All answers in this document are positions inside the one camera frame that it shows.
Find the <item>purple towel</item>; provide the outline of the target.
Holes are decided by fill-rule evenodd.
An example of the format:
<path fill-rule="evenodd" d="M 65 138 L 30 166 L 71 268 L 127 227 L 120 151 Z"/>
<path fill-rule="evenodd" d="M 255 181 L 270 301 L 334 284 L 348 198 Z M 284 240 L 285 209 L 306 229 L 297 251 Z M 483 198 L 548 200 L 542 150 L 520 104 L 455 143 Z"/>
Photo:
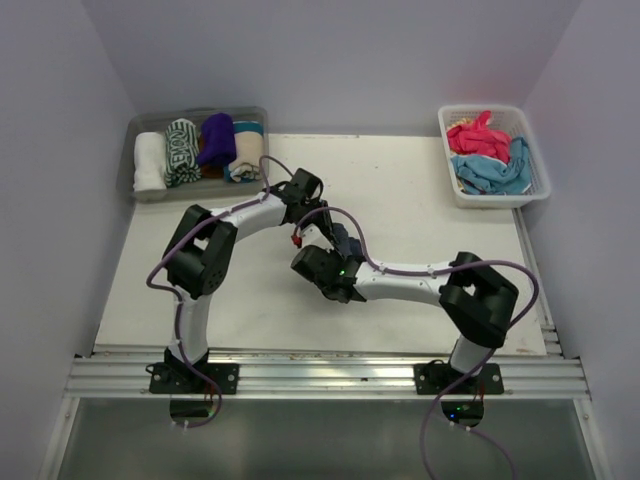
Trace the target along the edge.
<path fill-rule="evenodd" d="M 226 113 L 216 113 L 201 125 L 204 146 L 197 156 L 202 166 L 225 167 L 237 158 L 234 122 Z"/>

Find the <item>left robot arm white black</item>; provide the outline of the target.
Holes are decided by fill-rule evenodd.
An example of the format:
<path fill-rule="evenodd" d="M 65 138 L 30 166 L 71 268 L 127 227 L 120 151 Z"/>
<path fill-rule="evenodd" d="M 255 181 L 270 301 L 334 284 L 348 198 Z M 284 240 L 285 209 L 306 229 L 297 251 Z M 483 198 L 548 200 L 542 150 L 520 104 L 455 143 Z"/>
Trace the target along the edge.
<path fill-rule="evenodd" d="M 209 351 L 211 299 L 225 280 L 236 243 L 262 230 L 306 223 L 309 212 L 327 205 L 324 200 L 295 202 L 259 194 L 222 209 L 192 205 L 184 212 L 161 260 L 177 298 L 168 350 L 178 362 L 172 379 L 182 390 L 197 392 L 207 383 L 208 369 L 201 361 Z"/>

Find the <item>clear plastic tray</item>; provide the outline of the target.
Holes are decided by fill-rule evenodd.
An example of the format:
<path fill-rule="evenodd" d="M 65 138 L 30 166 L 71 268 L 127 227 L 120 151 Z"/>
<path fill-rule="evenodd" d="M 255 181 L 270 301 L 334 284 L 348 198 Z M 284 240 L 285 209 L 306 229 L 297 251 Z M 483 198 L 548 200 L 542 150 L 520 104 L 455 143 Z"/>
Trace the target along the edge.
<path fill-rule="evenodd" d="M 202 179 L 177 187 L 161 188 L 163 180 L 160 174 L 157 175 L 158 180 L 153 178 L 154 175 L 151 178 L 151 188 L 148 186 L 148 180 L 143 182 L 142 188 L 134 187 L 135 180 L 139 177 L 139 174 L 136 173 L 134 147 L 136 138 L 140 134 L 146 132 L 163 134 L 167 126 L 179 118 L 190 120 L 197 128 L 200 128 L 208 117 L 216 113 L 227 113 L 234 121 L 249 121 L 260 124 L 263 129 L 263 151 L 269 152 L 268 115 L 262 107 L 191 108 L 140 114 L 131 119 L 127 126 L 117 176 L 118 191 L 122 194 L 128 193 L 137 202 L 146 203 L 238 197 L 257 193 L 262 188 L 261 181 L 236 183 L 227 182 L 224 179 Z"/>

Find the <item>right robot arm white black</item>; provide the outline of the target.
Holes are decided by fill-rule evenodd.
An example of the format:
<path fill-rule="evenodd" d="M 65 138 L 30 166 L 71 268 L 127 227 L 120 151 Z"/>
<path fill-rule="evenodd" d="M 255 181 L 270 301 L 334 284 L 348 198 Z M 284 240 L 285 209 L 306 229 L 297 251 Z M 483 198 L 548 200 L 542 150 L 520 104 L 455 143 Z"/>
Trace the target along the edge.
<path fill-rule="evenodd" d="M 472 267 L 479 258 L 461 252 L 452 262 L 462 271 L 437 275 L 436 266 L 425 275 L 379 271 L 362 258 L 343 256 L 321 248 L 313 250 L 310 280 L 329 300 L 401 300 L 441 307 L 458 329 L 445 369 L 451 389 L 468 392 L 481 380 L 479 363 L 504 344 L 518 297 L 518 288 L 489 266 Z"/>

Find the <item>dark grey towel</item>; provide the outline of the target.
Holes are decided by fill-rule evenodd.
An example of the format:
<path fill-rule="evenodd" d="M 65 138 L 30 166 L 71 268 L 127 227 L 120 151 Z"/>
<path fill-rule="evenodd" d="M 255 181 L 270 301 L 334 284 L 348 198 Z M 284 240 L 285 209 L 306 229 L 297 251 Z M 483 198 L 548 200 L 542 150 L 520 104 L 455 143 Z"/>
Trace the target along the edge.
<path fill-rule="evenodd" d="M 351 237 L 346 227 L 341 223 L 334 223 L 333 226 L 334 247 L 344 257 L 362 257 L 361 241 Z"/>

